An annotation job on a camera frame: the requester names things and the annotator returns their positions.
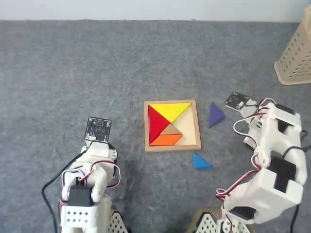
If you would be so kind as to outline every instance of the white wall baseboard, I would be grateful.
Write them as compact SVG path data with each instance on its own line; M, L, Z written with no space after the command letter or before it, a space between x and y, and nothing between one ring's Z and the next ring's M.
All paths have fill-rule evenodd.
M309 0L0 0L5 20L299 22Z

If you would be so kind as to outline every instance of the wire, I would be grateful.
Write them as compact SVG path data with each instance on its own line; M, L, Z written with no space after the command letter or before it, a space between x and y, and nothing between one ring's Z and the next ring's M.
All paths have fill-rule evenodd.
M306 131L306 130L302 130L301 132L304 133L304 135L302 135L302 136L300 137L300 141L302 142L302 141L305 139L305 137L309 134L309 132ZM310 149L310 148L311 148L311 145L310 145L310 146L307 146L307 147L305 147L305 148L301 148L301 147L289 147L289 148L284 152L284 154L283 154L282 157L283 157L283 159L285 159L286 154L287 154L291 149L299 149L299 150L302 150L302 151L304 151L304 152L307 152L308 149ZM290 232L291 232L291 233L294 233L294 224L295 224L296 218L297 218L297 216L298 216L299 207L300 207L300 204L298 204L298 205L296 206L296 209L295 209L295 212L294 212L294 216L293 216L293 219L292 219L292 222L291 222L291 229L290 229Z
M244 107L248 108L248 107L258 107L258 104L245 104Z
M267 100L270 100L271 102L273 102L274 104L276 104L276 101L272 98L264 98L262 99L259 104L258 104L258 109L262 106L263 103L265 103Z
M244 181L249 175L253 173L257 173L259 170L250 170L249 172L245 173L243 176L241 176L237 181L233 183L227 190L224 190L222 188L216 189L216 197L224 198L226 196L229 196L229 193L232 192L233 189L235 189L242 181Z
M252 155L252 157L251 157L251 162L252 162L252 165L255 167L255 168L257 168L258 170L260 170L261 169L261 167L256 163L256 156L257 156L258 154L253 154Z
M81 179L79 179L79 182L83 182L83 181L86 181L87 178L90 176L90 174L95 170L94 169L94 166L96 164L112 164L114 167L116 167L118 169L118 173L119 173L119 179L118 179L118 182L115 183L115 184L112 184L112 185L108 185L107 188L114 188L114 187L117 187L120 182L121 182L121 172L120 172L120 167L118 165L116 165L114 162L111 162L111 161L107 161L107 160L99 160L99 161L96 161L92 164L91 166L91 169L90 169L90 172L88 174L86 174L84 177L82 177Z
M225 216L228 218L228 220L229 220L229 222L230 222L230 230L229 230L229 233L231 233L231 231L232 231L232 222L231 222L231 219L229 219L228 215L225 215Z
M241 119L241 120L236 121L236 122L233 124L233 130L234 130L234 132L235 132L236 134L238 134L238 135L245 136L245 137L249 137L250 139L252 139L252 140L254 141L254 143L256 144L256 147L257 147L257 146L258 146L258 142L256 141L255 138L253 138L251 135L249 135L249 134L247 134L247 133L241 133L241 132L237 131L236 128L235 128L235 126L236 126L239 122L241 122L241 121L245 121L245 120L248 120L248 119L252 119L252 118L254 118L254 117L259 117L259 116L262 116L263 114L264 114L264 113L252 114L252 115L247 116L247 117L245 117L245 118L243 118L243 119Z
M300 137L300 141L302 142L305 139L305 137L309 134L309 132L306 130L302 130L301 133L304 133L304 135Z
M72 173L80 172L82 174L82 177L85 176L85 173L81 169L79 169L80 167L71 168L71 169L67 169L67 170L63 171L63 173L62 173L62 185L63 185L63 187L65 186L65 174L67 172L72 172Z
M86 147L86 149L79 153L78 155L76 155L73 159L71 159L69 161L69 163L67 163L66 166L64 166L49 182L47 182L41 189L41 194L42 194L42 197L43 197L43 200L45 201L46 205L48 206L48 209L52 215L52 218L53 218L53 225L54 225L54 232L57 233L57 222L56 222L56 217L55 217L55 213L50 205L50 202L49 200L47 199L44 191L45 189L50 185L52 184L62 173L63 171L65 171L74 161L76 161L78 158L80 158L85 152L87 152L87 150L89 149L89 147L92 145L93 141L91 141L91 143L89 144L89 146Z
M297 206L296 206L295 213L294 213L294 216L293 216L293 219L292 219L292 223L291 223L291 233L294 232L294 224L295 224L295 221L296 221L296 218L297 218L297 215L298 215L299 206L300 206L300 205L297 205Z

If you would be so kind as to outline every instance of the white plastic basket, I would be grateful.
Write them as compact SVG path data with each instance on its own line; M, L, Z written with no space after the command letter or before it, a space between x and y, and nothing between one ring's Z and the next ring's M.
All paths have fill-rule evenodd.
M284 85L311 83L311 5L280 59L275 62L279 81Z

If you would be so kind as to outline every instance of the circuit board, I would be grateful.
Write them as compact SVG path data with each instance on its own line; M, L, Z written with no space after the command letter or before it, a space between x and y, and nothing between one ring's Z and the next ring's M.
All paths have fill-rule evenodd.
M111 120L89 117L86 126L86 140L108 143Z
M249 101L250 97L239 92L233 92L225 101L227 107L234 110L240 111L246 103Z

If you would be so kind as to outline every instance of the purple triangle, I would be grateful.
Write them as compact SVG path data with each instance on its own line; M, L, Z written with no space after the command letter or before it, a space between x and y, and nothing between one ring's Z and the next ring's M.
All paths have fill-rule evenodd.
M220 110L216 104L212 103L210 105L210 113L209 113L209 119L208 119L208 127L211 128L214 125L218 124L220 121L222 121L225 118L224 113L222 110Z

